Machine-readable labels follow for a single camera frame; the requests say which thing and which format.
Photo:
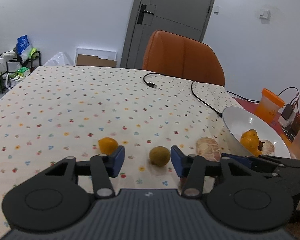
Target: tablecloth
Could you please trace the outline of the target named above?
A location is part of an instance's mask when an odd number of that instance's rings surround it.
[[[178,188],[171,161],[149,163],[155,146],[177,145],[195,153],[200,137],[215,138],[231,152],[223,121],[191,94],[191,81],[143,70],[86,66],[41,66],[0,100],[0,237],[9,230],[1,211],[4,195],[66,156],[89,160],[98,140],[112,137],[125,147],[125,161],[111,182],[120,188]],[[218,111],[241,107],[221,86],[196,83],[195,93]],[[92,191],[89,177],[79,185]]]

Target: bowl rim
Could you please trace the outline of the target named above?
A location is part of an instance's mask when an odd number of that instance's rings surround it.
[[[241,107],[237,107],[237,106],[227,106],[226,108],[224,108],[223,109],[223,111],[222,111],[222,120],[223,120],[223,123],[225,124],[225,127],[227,128],[227,130],[229,131],[229,133],[231,134],[231,136],[237,141],[237,142],[239,142],[239,144],[240,144],[240,146],[242,147],[242,149],[245,149],[251,156],[254,156],[251,152],[249,152],[241,143],[240,143],[240,141],[234,136],[234,134],[230,131],[230,129],[228,128],[228,125],[226,124],[226,121],[225,121],[225,119],[224,119],[224,111],[227,109],[227,108],[238,108],[238,109],[241,109],[241,110],[244,110],[244,111],[246,111],[246,112],[248,112],[249,114],[252,114],[252,115],[254,115],[257,119],[259,119],[259,120],[261,120],[262,122],[264,122],[265,124],[267,124],[265,121],[263,121],[260,117],[258,117],[258,116],[256,116],[254,113],[251,113],[251,112],[249,112],[249,111],[247,111],[246,109],[244,109],[244,108],[241,108]],[[287,145],[284,143],[284,141],[283,141],[283,139],[280,137],[280,135],[270,126],[270,125],[268,125],[277,135],[278,135],[278,137],[280,138],[280,141],[283,143],[283,145],[286,147],[286,149],[287,149],[287,152],[289,153],[289,157],[288,158],[291,158],[290,157],[290,152],[289,152],[289,149],[288,149],[288,147],[287,147]]]

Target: bowl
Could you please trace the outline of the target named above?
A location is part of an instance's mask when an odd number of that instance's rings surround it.
[[[277,132],[254,114],[242,108],[230,106],[223,110],[222,119],[225,123],[226,139],[232,154],[253,156],[240,143],[240,138],[244,132],[254,129],[260,140],[268,140],[273,143],[274,156],[290,158],[289,150]]]

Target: door frame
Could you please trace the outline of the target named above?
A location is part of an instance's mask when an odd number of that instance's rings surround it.
[[[208,22],[210,19],[210,15],[212,12],[212,7],[213,7],[214,0],[210,1],[209,4],[209,12],[207,13],[207,16],[204,21],[203,29],[200,35],[200,41],[203,41],[204,34],[206,32]],[[121,57],[121,62],[120,62],[120,68],[127,68],[127,62],[128,62],[128,55],[130,52],[130,46],[132,42],[132,36],[134,32],[134,28],[137,22],[137,17],[139,15],[139,8],[140,8],[141,0],[134,0],[131,13],[130,13],[130,18],[129,18],[129,23],[128,23],[128,28],[127,28],[127,33],[126,37],[124,40],[124,45],[123,45],[123,50],[122,50],[122,57]]]

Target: blue plastic bag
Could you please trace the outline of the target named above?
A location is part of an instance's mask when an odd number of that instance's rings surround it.
[[[17,52],[22,58],[22,63],[28,59],[31,50],[32,47],[30,46],[27,35],[23,35],[17,39]]]

